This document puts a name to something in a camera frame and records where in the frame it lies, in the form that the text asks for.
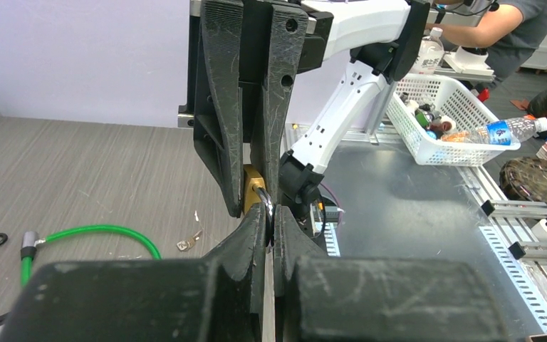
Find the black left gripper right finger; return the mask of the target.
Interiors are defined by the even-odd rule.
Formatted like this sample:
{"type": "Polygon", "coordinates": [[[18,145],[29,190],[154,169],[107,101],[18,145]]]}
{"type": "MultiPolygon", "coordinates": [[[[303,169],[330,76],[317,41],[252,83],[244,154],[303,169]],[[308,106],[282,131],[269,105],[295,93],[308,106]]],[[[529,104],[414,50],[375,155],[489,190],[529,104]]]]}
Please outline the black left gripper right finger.
{"type": "Polygon", "coordinates": [[[464,262],[328,256],[288,207],[273,212],[277,341],[507,341],[464,262]]]}

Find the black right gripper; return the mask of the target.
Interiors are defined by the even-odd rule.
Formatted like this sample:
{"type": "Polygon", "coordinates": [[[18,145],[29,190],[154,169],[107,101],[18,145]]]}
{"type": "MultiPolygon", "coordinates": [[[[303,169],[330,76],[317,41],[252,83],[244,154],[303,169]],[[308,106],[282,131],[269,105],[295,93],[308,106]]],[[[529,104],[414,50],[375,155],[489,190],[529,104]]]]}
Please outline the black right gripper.
{"type": "Polygon", "coordinates": [[[179,107],[177,124],[194,126],[194,148],[219,185],[231,217],[242,212],[242,129],[254,126],[258,104],[261,112],[256,115],[251,163],[263,177],[272,202],[278,203],[281,138],[294,79],[297,71],[321,67],[324,43],[330,40],[334,15],[304,1],[294,4],[191,1],[189,5],[187,103],[179,107]]]}

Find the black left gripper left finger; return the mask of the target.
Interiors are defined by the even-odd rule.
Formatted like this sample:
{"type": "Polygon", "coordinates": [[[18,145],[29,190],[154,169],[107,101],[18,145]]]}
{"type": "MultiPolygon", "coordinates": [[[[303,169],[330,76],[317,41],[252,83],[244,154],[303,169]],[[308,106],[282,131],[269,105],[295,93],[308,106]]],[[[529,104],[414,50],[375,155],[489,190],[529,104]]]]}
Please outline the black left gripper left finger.
{"type": "Polygon", "coordinates": [[[260,341],[266,206],[198,259],[42,266],[0,341],[260,341]]]}

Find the silver cable lock keys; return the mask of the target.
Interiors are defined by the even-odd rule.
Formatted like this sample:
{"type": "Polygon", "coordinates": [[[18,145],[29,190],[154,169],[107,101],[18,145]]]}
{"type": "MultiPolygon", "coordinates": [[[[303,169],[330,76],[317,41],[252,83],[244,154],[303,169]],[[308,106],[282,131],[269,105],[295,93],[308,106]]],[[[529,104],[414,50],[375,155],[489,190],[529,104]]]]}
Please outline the silver cable lock keys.
{"type": "Polygon", "coordinates": [[[202,238],[203,231],[199,230],[198,232],[194,233],[192,236],[188,237],[187,239],[183,239],[181,241],[178,241],[176,243],[177,248],[181,252],[187,252],[190,249],[192,249],[196,243],[202,238]]]}

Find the brass padlock with steel shackle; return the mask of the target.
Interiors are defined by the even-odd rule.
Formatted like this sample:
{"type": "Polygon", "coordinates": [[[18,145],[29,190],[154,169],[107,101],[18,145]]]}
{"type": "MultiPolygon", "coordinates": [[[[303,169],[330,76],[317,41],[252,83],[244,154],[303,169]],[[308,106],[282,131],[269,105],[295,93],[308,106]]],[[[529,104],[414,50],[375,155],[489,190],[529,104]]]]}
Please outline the brass padlock with steel shackle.
{"type": "Polygon", "coordinates": [[[266,183],[253,165],[244,165],[244,204],[243,214],[247,214],[253,204],[264,203],[266,207],[266,227],[274,225],[274,201],[266,190],[266,183]]]}

